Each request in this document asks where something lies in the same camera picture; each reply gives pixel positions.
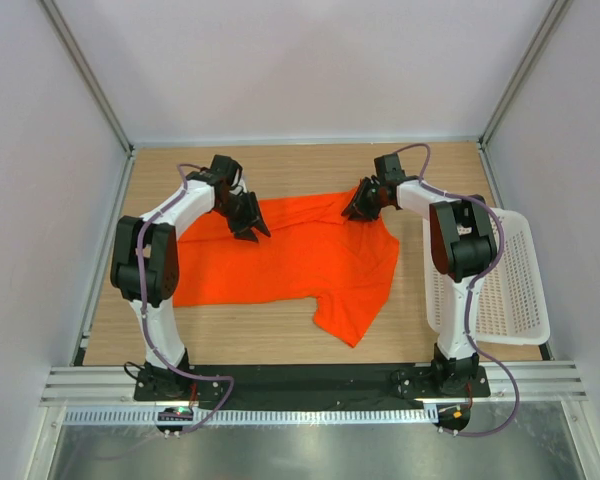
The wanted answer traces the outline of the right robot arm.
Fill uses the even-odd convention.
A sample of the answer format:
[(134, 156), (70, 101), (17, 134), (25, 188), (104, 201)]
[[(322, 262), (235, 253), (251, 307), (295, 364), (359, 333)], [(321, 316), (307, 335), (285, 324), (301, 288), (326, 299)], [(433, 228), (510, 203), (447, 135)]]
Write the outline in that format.
[(403, 170), (397, 153), (374, 159), (376, 174), (365, 177), (342, 215), (375, 221), (393, 206), (422, 217), (429, 225), (430, 258), (445, 281), (441, 328), (425, 375), (431, 389), (459, 395), (477, 378), (479, 353), (470, 338), (484, 277), (500, 258), (493, 211), (478, 194), (452, 194)]

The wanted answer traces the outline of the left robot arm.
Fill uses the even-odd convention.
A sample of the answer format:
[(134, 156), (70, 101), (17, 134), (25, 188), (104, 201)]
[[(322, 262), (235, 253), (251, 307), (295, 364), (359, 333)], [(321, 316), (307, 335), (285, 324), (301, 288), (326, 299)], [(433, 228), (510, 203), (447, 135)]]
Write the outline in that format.
[(243, 167), (225, 155), (208, 167), (177, 166), (180, 187), (139, 217), (125, 215), (116, 225), (110, 281), (138, 319), (145, 361), (135, 375), (134, 398), (179, 400), (204, 378), (192, 372), (176, 326), (173, 296), (179, 283), (179, 237), (204, 215), (216, 212), (233, 238), (256, 242), (269, 236)]

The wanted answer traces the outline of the orange t shirt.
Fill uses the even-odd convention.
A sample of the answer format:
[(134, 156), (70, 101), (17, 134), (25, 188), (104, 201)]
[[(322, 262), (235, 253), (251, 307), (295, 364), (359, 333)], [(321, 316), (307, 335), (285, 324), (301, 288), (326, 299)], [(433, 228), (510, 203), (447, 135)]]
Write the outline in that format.
[(238, 240), (217, 212), (178, 240), (179, 308), (313, 298), (314, 323), (355, 347), (390, 296), (400, 243), (382, 220), (345, 218), (351, 192), (261, 202), (271, 232)]

